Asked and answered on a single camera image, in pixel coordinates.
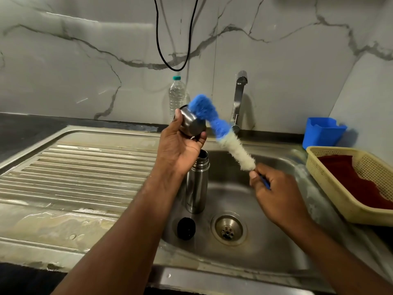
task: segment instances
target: blue plastic container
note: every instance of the blue plastic container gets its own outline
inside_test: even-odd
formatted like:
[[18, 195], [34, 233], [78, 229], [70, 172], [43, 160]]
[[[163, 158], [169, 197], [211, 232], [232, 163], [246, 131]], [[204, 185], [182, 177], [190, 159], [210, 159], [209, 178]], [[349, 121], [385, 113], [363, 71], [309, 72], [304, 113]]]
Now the blue plastic container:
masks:
[[304, 133], [303, 148], [308, 146], [335, 146], [343, 133], [345, 125], [337, 126], [333, 118], [308, 118]]

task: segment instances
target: red cloth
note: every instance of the red cloth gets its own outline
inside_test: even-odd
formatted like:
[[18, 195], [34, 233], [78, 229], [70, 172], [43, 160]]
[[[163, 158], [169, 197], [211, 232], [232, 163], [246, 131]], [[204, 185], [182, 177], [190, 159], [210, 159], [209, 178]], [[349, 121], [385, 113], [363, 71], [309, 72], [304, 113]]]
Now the red cloth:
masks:
[[328, 155], [318, 159], [359, 202], [372, 208], [393, 209], [393, 203], [381, 196], [374, 182], [358, 176], [352, 167], [351, 155]]

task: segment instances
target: person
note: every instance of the person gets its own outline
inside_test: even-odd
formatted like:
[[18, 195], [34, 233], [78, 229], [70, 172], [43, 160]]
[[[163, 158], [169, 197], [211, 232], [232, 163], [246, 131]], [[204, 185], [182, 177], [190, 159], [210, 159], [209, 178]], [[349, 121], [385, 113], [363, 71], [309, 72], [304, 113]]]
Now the person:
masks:
[[[150, 176], [112, 228], [85, 254], [53, 291], [62, 294], [143, 294], [158, 243], [183, 177], [206, 141], [180, 132], [180, 110], [162, 131]], [[271, 190], [265, 188], [265, 176]], [[266, 216], [310, 256], [340, 295], [387, 295], [386, 280], [341, 247], [311, 219], [296, 180], [259, 163], [250, 185]]]

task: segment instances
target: tiled wall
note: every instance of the tiled wall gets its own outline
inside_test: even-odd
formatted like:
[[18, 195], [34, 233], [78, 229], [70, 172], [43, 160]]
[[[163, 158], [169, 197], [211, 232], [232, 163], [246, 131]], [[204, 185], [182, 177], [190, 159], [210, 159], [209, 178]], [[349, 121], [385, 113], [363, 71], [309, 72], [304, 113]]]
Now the tiled wall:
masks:
[[[165, 58], [182, 65], [195, 0], [157, 0]], [[302, 133], [328, 116], [385, 0], [199, 0], [191, 97], [244, 129]], [[0, 111], [168, 123], [175, 74], [156, 49], [153, 0], [0, 0]]]
[[393, 0], [378, 17], [331, 113], [349, 129], [339, 146], [374, 153], [393, 166]]

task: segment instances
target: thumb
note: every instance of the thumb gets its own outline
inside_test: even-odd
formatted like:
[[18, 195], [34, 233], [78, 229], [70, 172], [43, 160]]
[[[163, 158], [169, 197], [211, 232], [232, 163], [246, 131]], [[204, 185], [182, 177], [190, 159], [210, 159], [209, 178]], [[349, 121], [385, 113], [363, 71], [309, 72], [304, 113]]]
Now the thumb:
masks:
[[174, 111], [174, 119], [173, 121], [169, 124], [168, 131], [170, 133], [176, 133], [178, 132], [180, 126], [182, 125], [183, 122], [183, 115], [180, 109], [175, 109]]
[[259, 174], [255, 171], [250, 172], [250, 186], [255, 189], [255, 193], [259, 193], [260, 191], [266, 192], [268, 189], [265, 187], [263, 182], [261, 181]]

